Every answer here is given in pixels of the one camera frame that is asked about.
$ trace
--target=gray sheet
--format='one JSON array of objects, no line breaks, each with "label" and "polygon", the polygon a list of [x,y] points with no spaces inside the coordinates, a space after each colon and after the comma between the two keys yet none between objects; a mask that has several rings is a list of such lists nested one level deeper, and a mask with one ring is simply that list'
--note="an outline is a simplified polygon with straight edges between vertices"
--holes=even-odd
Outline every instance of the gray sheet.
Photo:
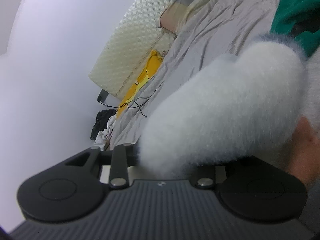
[{"label": "gray sheet", "polygon": [[[136,96],[139,105],[146,102],[141,107],[143,114],[150,115],[217,56],[226,52],[237,55],[253,36],[268,32],[278,3],[279,0],[211,0],[183,27],[156,75]],[[111,148],[135,143],[146,119],[138,108],[123,111],[113,130]]]}]

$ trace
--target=silver screw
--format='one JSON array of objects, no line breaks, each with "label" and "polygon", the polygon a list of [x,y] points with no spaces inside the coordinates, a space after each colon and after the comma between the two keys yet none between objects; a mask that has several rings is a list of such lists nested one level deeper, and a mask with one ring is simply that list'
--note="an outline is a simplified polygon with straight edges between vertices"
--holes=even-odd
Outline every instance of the silver screw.
[{"label": "silver screw", "polygon": [[121,187],[126,183],[127,181],[124,178],[114,178],[111,180],[111,185],[115,187]]},{"label": "silver screw", "polygon": [[213,184],[213,180],[210,179],[210,178],[201,178],[201,179],[198,180],[198,184],[201,187],[208,187],[208,186],[211,186]]}]

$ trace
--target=person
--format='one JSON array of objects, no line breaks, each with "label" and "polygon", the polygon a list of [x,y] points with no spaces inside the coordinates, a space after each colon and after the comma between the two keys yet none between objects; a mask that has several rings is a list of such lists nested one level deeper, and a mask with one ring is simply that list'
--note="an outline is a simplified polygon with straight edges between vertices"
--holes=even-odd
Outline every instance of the person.
[{"label": "person", "polygon": [[286,172],[309,188],[320,174],[320,139],[302,116],[292,134],[292,154]]}]

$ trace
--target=plaid fabric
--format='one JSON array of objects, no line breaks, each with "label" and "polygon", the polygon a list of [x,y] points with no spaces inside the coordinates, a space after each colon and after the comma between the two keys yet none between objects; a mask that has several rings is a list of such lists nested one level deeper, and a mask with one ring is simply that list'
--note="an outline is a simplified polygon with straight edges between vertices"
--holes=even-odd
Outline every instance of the plaid fabric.
[{"label": "plaid fabric", "polygon": [[161,15],[157,27],[179,34],[183,25],[210,0],[175,0]]}]

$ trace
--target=quilted mattress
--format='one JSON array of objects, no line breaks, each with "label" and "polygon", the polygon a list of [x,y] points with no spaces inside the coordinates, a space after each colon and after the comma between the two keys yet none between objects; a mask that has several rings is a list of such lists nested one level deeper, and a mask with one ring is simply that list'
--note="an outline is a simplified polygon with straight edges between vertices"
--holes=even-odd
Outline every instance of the quilted mattress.
[{"label": "quilted mattress", "polygon": [[89,78],[123,99],[142,71],[151,50],[167,51],[174,33],[157,28],[161,13],[174,0],[135,0],[105,45]]}]

